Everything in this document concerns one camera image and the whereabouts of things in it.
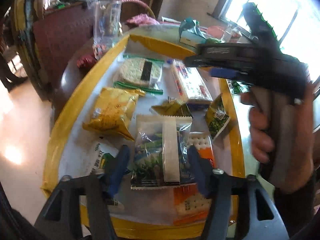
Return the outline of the person right hand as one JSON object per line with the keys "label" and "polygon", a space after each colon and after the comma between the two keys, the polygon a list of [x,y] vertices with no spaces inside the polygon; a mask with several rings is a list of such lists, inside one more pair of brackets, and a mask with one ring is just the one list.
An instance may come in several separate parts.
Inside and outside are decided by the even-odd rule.
{"label": "person right hand", "polygon": [[313,175],[313,90],[308,83],[302,102],[281,103],[279,113],[249,111],[252,154],[262,164],[273,162],[270,182],[284,193],[301,189]]}

